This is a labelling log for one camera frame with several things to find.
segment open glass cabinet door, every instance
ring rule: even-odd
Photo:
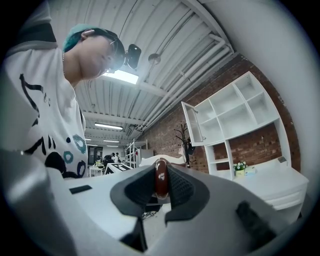
[[[203,146],[205,144],[204,138],[200,131],[199,123],[197,120],[197,111],[195,110],[195,107],[184,102],[181,103],[192,146]]]

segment brick wall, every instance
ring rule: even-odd
[[[291,151],[292,167],[300,172],[300,149],[294,124],[290,113],[284,105],[280,95],[263,75],[263,73],[242,55],[238,55],[211,77],[189,93],[182,101],[196,106],[209,96],[213,95],[245,72],[250,71],[262,84],[273,100],[288,136]],[[180,157],[178,154],[181,141],[176,138],[179,135],[174,129],[180,129],[180,125],[186,122],[181,104],[177,104],[165,116],[148,129],[139,140],[148,139],[149,148],[154,150],[155,155],[168,155]],[[269,124],[259,130],[234,138],[229,141],[234,161],[246,160],[248,165],[263,163],[281,156],[281,148],[274,124]],[[226,158],[224,145],[214,147],[215,157]],[[205,148],[197,146],[193,155],[190,156],[191,168],[208,173],[208,163]],[[225,170],[228,166],[219,164],[218,170]]]

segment potted plant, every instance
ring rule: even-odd
[[[246,161],[240,161],[238,163],[235,163],[233,165],[235,176],[236,177],[245,176],[245,169],[247,167],[248,167],[248,165],[246,165]]]

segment person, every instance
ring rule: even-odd
[[[107,164],[109,164],[109,163],[114,163],[114,161],[111,159],[111,155],[109,155],[109,154],[104,156],[102,162],[103,162],[104,167],[106,167]]]
[[[117,162],[115,162],[115,163],[121,163],[121,161],[120,161],[120,157],[119,157],[119,153],[117,152],[117,153],[115,153],[115,157],[117,157]]]
[[[63,178],[82,178],[88,162],[86,121],[75,88],[82,80],[119,69],[125,50],[115,33],[78,24],[61,51],[50,21],[45,1],[21,27],[4,59],[1,86],[11,94],[3,98],[8,109],[10,102],[14,108],[4,120],[11,129],[2,131],[11,143],[1,141],[0,147],[35,156]],[[16,125],[17,119],[23,119],[22,125]]]

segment white wall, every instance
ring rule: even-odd
[[[287,106],[299,140],[301,173],[315,203],[320,188],[320,70],[304,30],[280,4],[220,0],[205,5],[234,48],[272,82]]]
[[[119,153],[119,157],[121,155],[121,152],[125,152],[125,148],[124,147],[108,147],[108,146],[104,146],[102,149],[102,159],[105,157],[105,155],[111,155],[112,153]]]

